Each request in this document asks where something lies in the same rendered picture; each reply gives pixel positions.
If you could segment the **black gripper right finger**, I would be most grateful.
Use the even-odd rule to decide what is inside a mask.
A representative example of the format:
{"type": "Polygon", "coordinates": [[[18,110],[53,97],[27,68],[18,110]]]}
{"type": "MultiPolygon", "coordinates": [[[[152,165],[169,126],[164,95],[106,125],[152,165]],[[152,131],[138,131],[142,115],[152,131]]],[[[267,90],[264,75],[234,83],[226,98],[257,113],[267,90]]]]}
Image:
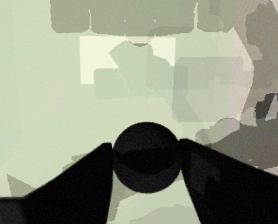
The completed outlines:
{"type": "Polygon", "coordinates": [[[278,175],[180,139],[181,172],[201,224],[278,224],[278,175]]]}

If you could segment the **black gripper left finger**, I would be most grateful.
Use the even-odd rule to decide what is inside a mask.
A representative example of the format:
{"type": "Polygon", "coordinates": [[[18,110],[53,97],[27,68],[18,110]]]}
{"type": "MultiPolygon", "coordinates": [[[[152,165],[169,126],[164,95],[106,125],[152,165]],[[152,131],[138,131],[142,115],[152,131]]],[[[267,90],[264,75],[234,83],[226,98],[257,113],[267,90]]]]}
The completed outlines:
{"type": "Polygon", "coordinates": [[[112,143],[102,143],[23,197],[0,197],[0,224],[106,224],[112,143]]]}

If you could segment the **black ball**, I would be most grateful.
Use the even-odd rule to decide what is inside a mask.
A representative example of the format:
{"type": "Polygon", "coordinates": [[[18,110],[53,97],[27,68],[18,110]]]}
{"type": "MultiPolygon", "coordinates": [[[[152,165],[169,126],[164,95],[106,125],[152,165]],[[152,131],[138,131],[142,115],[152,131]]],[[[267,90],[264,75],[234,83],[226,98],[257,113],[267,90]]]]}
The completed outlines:
{"type": "Polygon", "coordinates": [[[117,179],[139,193],[156,193],[173,184],[182,166],[182,147],[172,131],[139,122],[116,139],[111,163],[117,179]]]}

